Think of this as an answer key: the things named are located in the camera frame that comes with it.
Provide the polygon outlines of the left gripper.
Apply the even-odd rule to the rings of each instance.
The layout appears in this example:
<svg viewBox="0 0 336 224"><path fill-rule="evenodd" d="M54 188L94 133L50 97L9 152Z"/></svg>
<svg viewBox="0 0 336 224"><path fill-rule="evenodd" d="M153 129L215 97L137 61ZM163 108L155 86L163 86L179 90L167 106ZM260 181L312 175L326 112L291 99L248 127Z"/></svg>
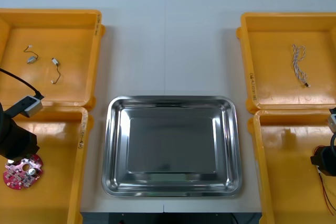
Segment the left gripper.
<svg viewBox="0 0 336 224"><path fill-rule="evenodd" d="M1 156L21 160L38 152L37 136L18 126L12 119L1 119Z"/></svg>

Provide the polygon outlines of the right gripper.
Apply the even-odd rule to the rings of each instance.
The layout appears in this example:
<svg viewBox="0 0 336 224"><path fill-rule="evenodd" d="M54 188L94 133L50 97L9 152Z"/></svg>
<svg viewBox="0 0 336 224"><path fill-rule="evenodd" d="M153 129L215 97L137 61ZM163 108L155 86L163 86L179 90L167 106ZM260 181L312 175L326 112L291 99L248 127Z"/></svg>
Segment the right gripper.
<svg viewBox="0 0 336 224"><path fill-rule="evenodd" d="M323 174L335 177L335 155L330 146L319 148L319 154L311 156L310 160L311 164L318 166Z"/></svg>

